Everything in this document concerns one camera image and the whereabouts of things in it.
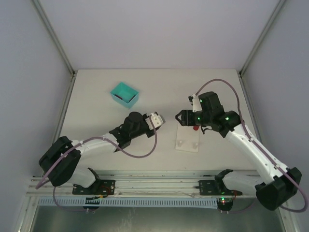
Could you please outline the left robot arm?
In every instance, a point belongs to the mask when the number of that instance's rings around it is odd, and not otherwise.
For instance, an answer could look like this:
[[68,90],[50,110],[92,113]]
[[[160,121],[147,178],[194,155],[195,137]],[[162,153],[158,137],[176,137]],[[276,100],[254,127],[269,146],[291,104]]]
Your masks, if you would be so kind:
[[[81,141],[70,140],[66,136],[59,137],[39,160],[44,175],[35,188],[40,189],[50,182],[54,187],[72,183],[86,189],[97,189],[98,175],[91,168],[78,168],[81,158],[118,151],[131,158],[146,158],[156,149],[157,131],[164,123],[164,118],[156,112],[149,115],[131,112],[120,126],[105,135]],[[125,151],[133,139],[142,135],[146,135],[148,138],[154,137],[153,148],[148,153],[133,155]]]

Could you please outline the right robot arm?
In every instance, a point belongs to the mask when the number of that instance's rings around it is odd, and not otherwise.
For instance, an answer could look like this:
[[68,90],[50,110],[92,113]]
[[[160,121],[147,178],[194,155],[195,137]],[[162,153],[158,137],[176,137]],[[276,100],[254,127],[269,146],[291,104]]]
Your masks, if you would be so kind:
[[189,101],[194,108],[181,110],[175,116],[179,124],[219,133],[243,153],[259,174],[254,178],[231,169],[221,171],[215,176],[215,184],[222,194],[233,190],[255,195],[271,211],[296,195],[302,173],[275,158],[250,132],[240,114],[224,110],[215,92],[190,96]]

